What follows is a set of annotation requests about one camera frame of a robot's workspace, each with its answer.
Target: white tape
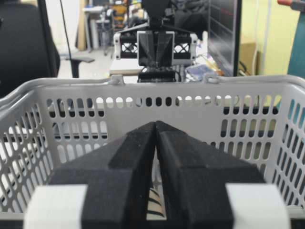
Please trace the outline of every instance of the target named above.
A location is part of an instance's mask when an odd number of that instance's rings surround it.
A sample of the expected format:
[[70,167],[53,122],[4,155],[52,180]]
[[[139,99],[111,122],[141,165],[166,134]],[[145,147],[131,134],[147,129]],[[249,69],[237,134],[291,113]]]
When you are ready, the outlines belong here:
[[24,229],[81,229],[87,185],[51,185],[35,189]]
[[275,185],[226,184],[233,229],[290,229],[284,201]]

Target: black chair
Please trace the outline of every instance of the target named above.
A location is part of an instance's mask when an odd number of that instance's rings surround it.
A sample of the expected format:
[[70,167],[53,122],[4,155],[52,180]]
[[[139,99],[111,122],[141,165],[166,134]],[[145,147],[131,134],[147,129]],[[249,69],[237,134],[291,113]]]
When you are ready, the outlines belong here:
[[[22,83],[49,77],[47,44],[38,8],[17,2],[0,3],[0,97]],[[60,57],[52,43],[57,72]],[[72,75],[79,77],[79,64],[91,58],[73,58]]]

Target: shopping basket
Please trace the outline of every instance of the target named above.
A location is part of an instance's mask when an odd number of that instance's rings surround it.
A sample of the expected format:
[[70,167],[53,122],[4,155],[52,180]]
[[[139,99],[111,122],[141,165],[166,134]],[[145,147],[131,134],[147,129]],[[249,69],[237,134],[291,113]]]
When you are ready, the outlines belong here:
[[289,75],[30,81],[0,100],[0,210],[24,212],[54,169],[156,120],[256,164],[287,205],[304,206],[304,117],[305,80]]

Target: red object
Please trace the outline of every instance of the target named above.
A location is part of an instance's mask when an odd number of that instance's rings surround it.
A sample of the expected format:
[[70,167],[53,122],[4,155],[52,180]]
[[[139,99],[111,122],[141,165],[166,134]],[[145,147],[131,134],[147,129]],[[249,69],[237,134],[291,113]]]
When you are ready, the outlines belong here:
[[290,6],[293,0],[277,0],[280,5]]

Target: monitor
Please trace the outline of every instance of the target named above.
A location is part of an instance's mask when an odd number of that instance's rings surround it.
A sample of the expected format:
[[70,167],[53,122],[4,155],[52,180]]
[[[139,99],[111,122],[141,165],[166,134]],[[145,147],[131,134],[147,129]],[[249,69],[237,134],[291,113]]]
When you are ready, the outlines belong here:
[[225,76],[237,76],[242,0],[210,0],[208,52]]

